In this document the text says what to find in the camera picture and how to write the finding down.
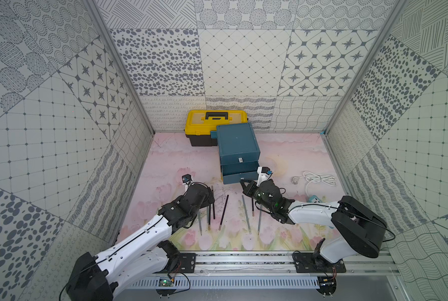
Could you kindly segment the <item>teal drawer cabinet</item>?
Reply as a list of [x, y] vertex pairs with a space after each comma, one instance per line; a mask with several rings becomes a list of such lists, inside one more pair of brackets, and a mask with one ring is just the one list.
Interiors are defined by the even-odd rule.
[[260, 148], [251, 123], [216, 127], [221, 165], [257, 162]]

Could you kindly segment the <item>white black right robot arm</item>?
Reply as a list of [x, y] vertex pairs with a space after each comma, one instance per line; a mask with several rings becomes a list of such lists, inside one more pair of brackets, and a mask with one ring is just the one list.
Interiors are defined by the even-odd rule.
[[356, 254], [377, 258], [385, 240], [387, 222], [351, 196], [330, 203], [303, 203], [287, 199], [272, 179], [257, 184], [240, 182], [244, 195], [282, 224], [318, 224], [336, 229], [339, 236], [323, 238], [315, 247], [315, 260], [334, 264]]

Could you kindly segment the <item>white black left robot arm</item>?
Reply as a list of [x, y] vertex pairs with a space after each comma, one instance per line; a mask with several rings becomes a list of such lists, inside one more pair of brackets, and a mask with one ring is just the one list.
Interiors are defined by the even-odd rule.
[[70, 300], [113, 300], [145, 276], [177, 271], [180, 252], [170, 242], [172, 234], [191, 226], [199, 211], [214, 201], [206, 184], [186, 183], [184, 194], [122, 242], [95, 256], [80, 256], [61, 292]]

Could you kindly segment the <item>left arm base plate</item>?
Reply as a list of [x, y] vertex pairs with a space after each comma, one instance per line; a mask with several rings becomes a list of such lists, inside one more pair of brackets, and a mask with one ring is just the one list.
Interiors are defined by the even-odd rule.
[[196, 253], [180, 253], [171, 266], [172, 273], [194, 273], [196, 266]]

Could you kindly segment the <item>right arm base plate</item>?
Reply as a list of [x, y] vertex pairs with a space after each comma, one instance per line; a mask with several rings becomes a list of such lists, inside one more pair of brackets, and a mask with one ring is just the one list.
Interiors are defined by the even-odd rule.
[[337, 263], [329, 263], [322, 258], [314, 258], [312, 253], [295, 251], [292, 260], [297, 273], [346, 273], [346, 267], [342, 260]]

